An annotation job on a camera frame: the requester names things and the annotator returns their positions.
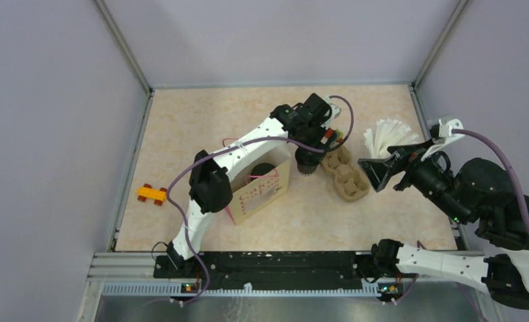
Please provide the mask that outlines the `black paper cup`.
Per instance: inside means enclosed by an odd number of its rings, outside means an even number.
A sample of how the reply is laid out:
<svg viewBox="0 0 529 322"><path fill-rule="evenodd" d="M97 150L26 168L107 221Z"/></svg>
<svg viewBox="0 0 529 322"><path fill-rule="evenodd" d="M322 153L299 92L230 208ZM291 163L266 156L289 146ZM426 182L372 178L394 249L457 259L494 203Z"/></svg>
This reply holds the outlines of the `black paper cup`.
<svg viewBox="0 0 529 322"><path fill-rule="evenodd" d="M323 160L324 154L319 152L312 152L304 148L298 148L295 151L295 160L297 169L302 175L312 175L320 162Z"/></svg>

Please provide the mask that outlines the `black cup lid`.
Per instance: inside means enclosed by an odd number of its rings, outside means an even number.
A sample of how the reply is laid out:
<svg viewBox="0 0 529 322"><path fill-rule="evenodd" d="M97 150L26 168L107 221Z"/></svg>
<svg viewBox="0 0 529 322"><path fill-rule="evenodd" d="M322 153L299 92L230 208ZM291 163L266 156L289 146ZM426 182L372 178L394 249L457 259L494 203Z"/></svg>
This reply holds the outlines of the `black cup lid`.
<svg viewBox="0 0 529 322"><path fill-rule="evenodd" d="M253 181L253 180L256 180L257 178L260 178L268 173L270 173L271 171L273 171L275 169L275 165L273 164L270 164L270 163L260 163L260 164L257 164L250 172L250 180Z"/></svg>

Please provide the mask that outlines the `pink paper bag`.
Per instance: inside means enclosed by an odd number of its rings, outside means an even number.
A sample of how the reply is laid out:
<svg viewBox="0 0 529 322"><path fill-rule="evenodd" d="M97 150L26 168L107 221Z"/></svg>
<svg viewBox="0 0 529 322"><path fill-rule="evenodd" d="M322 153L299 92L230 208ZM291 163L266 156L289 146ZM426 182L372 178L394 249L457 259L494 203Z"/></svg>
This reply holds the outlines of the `pink paper bag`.
<svg viewBox="0 0 529 322"><path fill-rule="evenodd" d="M270 173L251 181L251 170L260 163L275 165ZM286 144L269 150L232 181L233 198L225 212L235 225L240 225L287 192L291 167L291 153Z"/></svg>

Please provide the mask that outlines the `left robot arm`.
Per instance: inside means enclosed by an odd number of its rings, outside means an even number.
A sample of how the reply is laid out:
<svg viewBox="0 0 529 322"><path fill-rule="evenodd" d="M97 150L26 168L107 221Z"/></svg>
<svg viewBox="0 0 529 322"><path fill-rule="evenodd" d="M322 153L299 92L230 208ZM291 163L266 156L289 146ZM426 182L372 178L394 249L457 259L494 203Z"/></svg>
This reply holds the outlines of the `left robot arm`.
<svg viewBox="0 0 529 322"><path fill-rule="evenodd" d="M178 175L189 175L189 204L187 210L179 209L183 224L166 249L170 269L179 277L192 274L193 257L205 231L214 215L233 199L232 181L267 152L292 143L297 146L295 159L300 173L313 174L337 140L328 130L340 113L331 98L312 93L295 106L275 107L233 144L212 153L199 151L192 165Z"/></svg>

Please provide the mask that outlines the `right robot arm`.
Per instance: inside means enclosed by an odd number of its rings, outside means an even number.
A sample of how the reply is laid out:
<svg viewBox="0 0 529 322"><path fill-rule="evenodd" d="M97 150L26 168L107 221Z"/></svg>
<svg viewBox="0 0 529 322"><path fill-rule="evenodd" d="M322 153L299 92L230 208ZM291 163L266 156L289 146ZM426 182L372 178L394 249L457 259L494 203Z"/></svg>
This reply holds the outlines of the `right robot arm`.
<svg viewBox="0 0 529 322"><path fill-rule="evenodd" d="M388 158L363 158L358 165L378 192L400 174L396 191L415 188L457 225L474 223L476 236L499 254L470 258L382 239L371 248L375 271L447 279L502 305L529 310L529 235L507 170L473 158L453 172L448 154L431 153L430 147L430 142L391 146Z"/></svg>

